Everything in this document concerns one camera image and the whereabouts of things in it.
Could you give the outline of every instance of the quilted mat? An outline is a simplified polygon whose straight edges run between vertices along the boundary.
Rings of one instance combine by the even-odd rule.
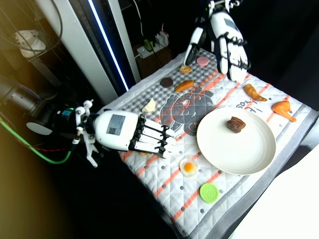
[[[140,114],[151,98],[156,101],[157,110],[146,117],[172,127],[176,132],[175,153],[167,160],[129,151],[121,152],[121,159],[153,194],[183,237],[221,238],[275,178],[317,118],[317,112],[250,74],[242,85],[230,81],[218,73],[212,53],[201,49],[198,56],[208,57],[210,63],[200,67],[194,62],[192,72],[184,75],[178,71],[183,58],[179,55],[106,108]],[[163,88],[163,77],[171,77],[174,85]],[[185,80],[194,80],[195,86],[176,93],[174,88]],[[249,98],[243,90],[248,83],[268,100],[256,102]],[[272,112],[272,104],[283,100],[291,103],[290,114],[297,122]],[[267,169],[250,176],[232,175],[218,170],[201,155],[196,143],[197,126],[207,113],[220,107],[246,109],[267,122],[277,142],[275,160]],[[184,158],[197,159],[195,176],[187,178],[181,173],[179,162]],[[199,196],[199,187],[205,182],[218,188],[214,203],[206,203]]]

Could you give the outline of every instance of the white robotic hand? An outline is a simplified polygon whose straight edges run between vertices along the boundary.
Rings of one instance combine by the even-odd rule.
[[[210,19],[215,36],[212,51],[215,53],[218,70],[239,83],[243,83],[249,68],[243,36],[233,19],[224,11],[214,13]]]
[[[91,106],[92,102],[86,101],[84,107],[75,111],[78,134],[83,135],[87,159],[94,167],[97,167],[92,158],[92,152],[97,152],[95,140],[110,149],[153,153],[162,158],[170,158],[174,152],[174,131],[168,126],[126,111],[106,110],[100,115],[90,114]]]

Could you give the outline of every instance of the white light strip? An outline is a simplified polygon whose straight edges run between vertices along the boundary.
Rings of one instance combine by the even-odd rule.
[[[103,35],[103,38],[104,38],[104,40],[105,40],[105,43],[106,43],[106,45],[107,45],[108,48],[109,48],[109,51],[110,51],[111,56],[112,56],[112,58],[113,58],[113,60],[114,60],[115,66],[116,66],[116,68],[118,69],[118,72],[119,72],[119,74],[120,74],[120,76],[121,76],[121,79],[122,79],[122,81],[123,81],[123,84],[124,84],[124,86],[125,86],[125,89],[126,89],[126,91],[129,91],[129,88],[128,88],[126,82],[125,82],[124,76],[123,76],[122,71],[121,71],[121,69],[120,69],[120,66],[119,66],[119,64],[118,64],[118,61],[117,61],[116,58],[115,58],[114,52],[113,52],[113,50],[112,50],[112,48],[111,48],[111,45],[110,45],[110,43],[109,43],[109,40],[108,40],[106,34],[105,34],[104,28],[103,28],[102,23],[101,23],[100,18],[99,18],[99,15],[98,15],[98,13],[96,12],[95,6],[94,6],[92,0],[88,0],[88,2],[89,2],[89,4],[90,4],[90,7],[91,7],[92,12],[93,12],[93,14],[94,14],[94,17],[95,17],[95,19],[96,19],[96,21],[97,21],[97,23],[98,23],[98,25],[99,25],[99,28],[100,28],[100,31],[101,31],[101,33],[102,33],[102,35]]]

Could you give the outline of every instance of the green cable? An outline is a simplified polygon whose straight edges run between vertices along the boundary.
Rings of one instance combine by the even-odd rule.
[[[62,159],[61,161],[53,161],[49,158],[47,158],[46,156],[44,156],[42,153],[40,153],[38,150],[36,150],[35,148],[33,148],[24,138],[22,138],[19,134],[17,134],[12,128],[10,128],[8,125],[6,125],[6,123],[1,119],[0,117],[0,123],[2,124],[2,126],[8,130],[14,137],[16,137],[18,140],[20,140],[22,143],[24,143],[31,151],[33,151],[36,155],[38,155],[39,157],[43,158],[45,161],[49,162],[49,163],[53,163],[53,164],[61,164],[64,163],[66,160],[68,160],[68,158],[71,155],[71,151],[68,151],[68,153],[66,154],[65,158]]]

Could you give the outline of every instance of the brown meat piece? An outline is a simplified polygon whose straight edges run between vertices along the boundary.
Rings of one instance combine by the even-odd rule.
[[[232,116],[232,118],[227,121],[227,128],[235,133],[239,133],[245,126],[246,124],[241,119],[234,116]]]

